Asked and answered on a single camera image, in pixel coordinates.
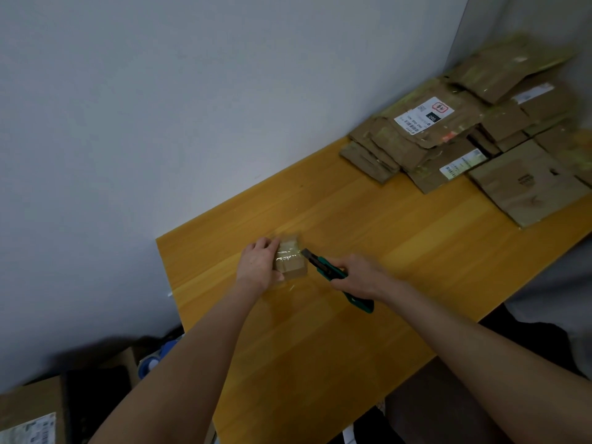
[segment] left hand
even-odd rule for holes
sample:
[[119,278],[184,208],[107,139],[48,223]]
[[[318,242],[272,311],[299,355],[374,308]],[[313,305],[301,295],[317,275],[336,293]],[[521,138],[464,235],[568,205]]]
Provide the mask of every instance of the left hand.
[[273,269],[278,246],[279,238],[262,237],[243,249],[236,269],[236,282],[254,284],[262,293],[272,283],[284,280],[284,275]]

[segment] wooden desk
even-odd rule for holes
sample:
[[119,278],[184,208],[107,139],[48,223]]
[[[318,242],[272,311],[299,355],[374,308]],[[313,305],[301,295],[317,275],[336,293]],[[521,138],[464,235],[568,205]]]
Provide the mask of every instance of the wooden desk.
[[[592,196],[526,230],[464,176],[429,195],[379,186],[339,140],[157,239],[188,330],[261,236],[299,232],[322,256],[360,252],[479,320],[592,230]],[[241,333],[214,424],[224,444],[324,444],[434,356],[396,314],[369,315],[309,266],[263,295]]]

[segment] gray cloth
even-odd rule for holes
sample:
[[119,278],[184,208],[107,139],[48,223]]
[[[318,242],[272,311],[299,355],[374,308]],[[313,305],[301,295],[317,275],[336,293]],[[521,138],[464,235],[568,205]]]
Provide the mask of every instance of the gray cloth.
[[567,332],[573,360],[592,380],[592,235],[506,301],[516,320]]

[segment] shipping label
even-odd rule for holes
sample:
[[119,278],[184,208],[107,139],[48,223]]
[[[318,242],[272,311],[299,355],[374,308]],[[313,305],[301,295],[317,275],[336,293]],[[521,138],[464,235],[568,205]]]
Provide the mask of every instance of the shipping label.
[[550,82],[545,82],[544,84],[541,84],[540,86],[533,87],[530,90],[527,90],[525,92],[519,93],[516,96],[513,96],[512,99],[514,101],[516,101],[518,104],[522,104],[522,103],[527,102],[530,99],[533,99],[539,95],[542,95],[543,93],[550,92],[554,88],[555,88],[555,86],[553,84],[551,84]]
[[433,96],[415,109],[399,115],[395,118],[395,121],[408,133],[415,135],[453,112],[454,109]]
[[440,172],[446,176],[447,179],[454,179],[458,175],[463,174],[468,169],[473,168],[475,165],[485,162],[486,156],[480,152],[480,150],[472,150],[470,153],[465,154],[462,157],[453,160],[447,165],[440,168]]

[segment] box cutter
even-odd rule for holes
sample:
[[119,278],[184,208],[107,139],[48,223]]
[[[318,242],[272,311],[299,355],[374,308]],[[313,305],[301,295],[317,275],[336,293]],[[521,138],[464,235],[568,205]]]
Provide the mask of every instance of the box cutter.
[[[321,273],[321,275],[331,281],[333,279],[345,279],[347,277],[347,273],[342,269],[336,268],[335,266],[331,265],[325,258],[317,257],[315,254],[310,252],[308,249],[302,249],[300,253],[313,265],[317,268],[317,271]],[[372,313],[374,311],[374,301],[372,299],[360,299],[352,296],[350,293],[343,292],[347,300],[357,306],[359,309],[364,310],[366,313]]]

